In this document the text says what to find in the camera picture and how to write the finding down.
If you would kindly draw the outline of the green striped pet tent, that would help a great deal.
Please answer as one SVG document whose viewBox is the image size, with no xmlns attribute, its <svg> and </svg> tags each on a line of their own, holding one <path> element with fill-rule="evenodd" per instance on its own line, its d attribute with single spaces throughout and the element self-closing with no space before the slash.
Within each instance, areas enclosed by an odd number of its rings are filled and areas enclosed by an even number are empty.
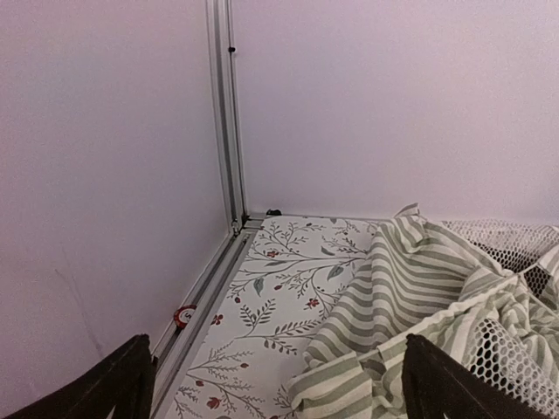
<svg viewBox="0 0 559 419">
<path fill-rule="evenodd" d="M 558 415 L 558 229 L 434 222 L 411 204 L 380 222 L 366 261 L 288 382 L 299 418 L 405 418 L 406 338 Z"/>
</svg>

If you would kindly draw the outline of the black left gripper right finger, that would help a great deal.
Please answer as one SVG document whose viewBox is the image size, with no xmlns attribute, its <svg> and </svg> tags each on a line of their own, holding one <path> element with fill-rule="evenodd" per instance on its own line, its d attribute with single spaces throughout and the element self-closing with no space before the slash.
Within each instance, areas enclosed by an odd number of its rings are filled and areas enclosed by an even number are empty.
<svg viewBox="0 0 559 419">
<path fill-rule="evenodd" d="M 544 418 L 486 384 L 421 335 L 408 334 L 402 385 L 409 418 Z"/>
</svg>

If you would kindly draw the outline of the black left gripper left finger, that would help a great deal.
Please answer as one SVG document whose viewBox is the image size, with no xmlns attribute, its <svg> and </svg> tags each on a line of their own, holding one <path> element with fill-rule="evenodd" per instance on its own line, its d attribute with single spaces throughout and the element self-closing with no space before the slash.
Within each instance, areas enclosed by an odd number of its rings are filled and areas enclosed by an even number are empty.
<svg viewBox="0 0 559 419">
<path fill-rule="evenodd" d="M 157 360 L 137 334 L 63 388 L 9 415 L 25 418 L 149 418 Z"/>
</svg>

